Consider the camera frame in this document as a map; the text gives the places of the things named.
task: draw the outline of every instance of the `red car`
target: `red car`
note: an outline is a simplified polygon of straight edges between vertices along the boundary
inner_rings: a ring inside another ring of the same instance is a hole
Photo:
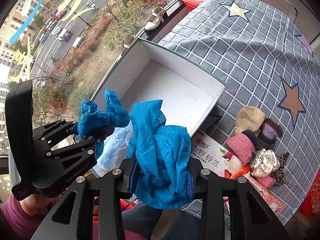
[[[66,9],[64,9],[64,10],[61,11],[61,12],[58,12],[58,10],[56,10],[56,12],[54,13],[54,18],[56,18],[56,19],[62,19],[63,16],[66,15],[66,13],[67,13],[67,10],[66,10]]]

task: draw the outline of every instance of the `white shoe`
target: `white shoe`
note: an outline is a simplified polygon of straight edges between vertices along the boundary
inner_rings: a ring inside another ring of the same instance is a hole
[[[160,24],[164,21],[164,17],[167,17],[166,11],[161,7],[158,6],[151,14],[146,26],[144,29],[147,32],[154,31]]]
[[[119,61],[119,59],[125,54],[125,52],[131,47],[132,44],[134,44],[134,42],[138,39],[138,37],[136,35],[131,35],[129,38],[127,38],[123,44],[123,49],[122,52],[120,53],[117,62]]]

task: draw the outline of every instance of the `beige glove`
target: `beige glove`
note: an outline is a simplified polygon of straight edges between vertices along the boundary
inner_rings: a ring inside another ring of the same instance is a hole
[[[237,115],[234,135],[249,129],[257,136],[265,117],[265,113],[255,106],[244,106]]]

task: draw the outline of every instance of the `table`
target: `table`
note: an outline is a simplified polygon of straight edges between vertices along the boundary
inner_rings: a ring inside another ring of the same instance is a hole
[[[307,194],[320,159],[320,67],[303,35],[289,17],[261,1],[205,0],[159,44],[227,83],[200,127],[218,143],[232,135],[244,105],[258,107],[282,127],[274,150],[290,154],[286,183],[271,190],[286,204],[278,216],[285,224]],[[291,109],[282,107],[287,95],[299,98]],[[200,217],[201,206],[195,200],[182,209]],[[226,207],[225,227],[230,228]]]

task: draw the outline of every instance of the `hand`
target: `hand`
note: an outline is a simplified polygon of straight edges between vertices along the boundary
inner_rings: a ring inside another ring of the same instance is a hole
[[[32,194],[24,200],[21,200],[20,206],[22,210],[30,216],[34,216],[36,214],[47,214],[48,209],[46,208],[46,205],[50,202],[54,205],[60,197],[61,195],[55,198],[46,198],[40,194]]]

